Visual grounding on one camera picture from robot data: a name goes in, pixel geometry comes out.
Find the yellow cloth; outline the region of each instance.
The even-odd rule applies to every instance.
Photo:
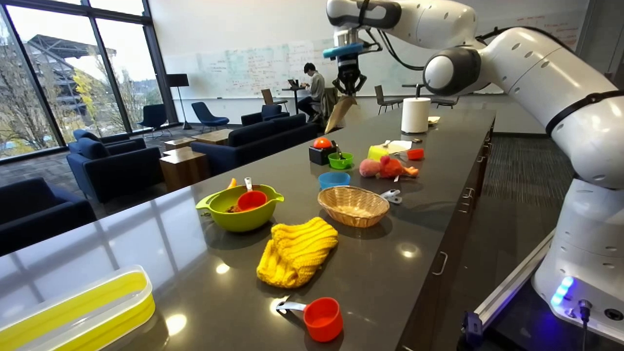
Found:
[[[298,289],[307,283],[327,254],[337,246],[337,233],[323,219],[313,217],[303,225],[274,225],[270,240],[259,258],[259,281]]]

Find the woven bowl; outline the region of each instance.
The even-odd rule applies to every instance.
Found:
[[[317,205],[337,223],[368,229],[389,211],[389,203],[360,188],[329,188],[317,194]]]

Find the green object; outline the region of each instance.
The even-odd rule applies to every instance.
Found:
[[[352,157],[346,153],[331,153],[327,157],[331,170],[348,170],[352,168]]]
[[[249,233],[263,227],[284,197],[268,186],[253,184],[253,190],[266,196],[266,203],[249,211],[235,211],[235,201],[247,190],[243,186],[212,194],[196,203],[200,215],[210,215],[214,225],[225,233]]]

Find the yellow container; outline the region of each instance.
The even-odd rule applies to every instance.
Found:
[[[149,279],[132,268],[0,326],[0,346],[5,351],[103,350],[146,324],[153,311]]]

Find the white container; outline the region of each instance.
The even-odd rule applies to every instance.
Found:
[[[428,98],[403,100],[401,133],[426,133],[428,108]]]

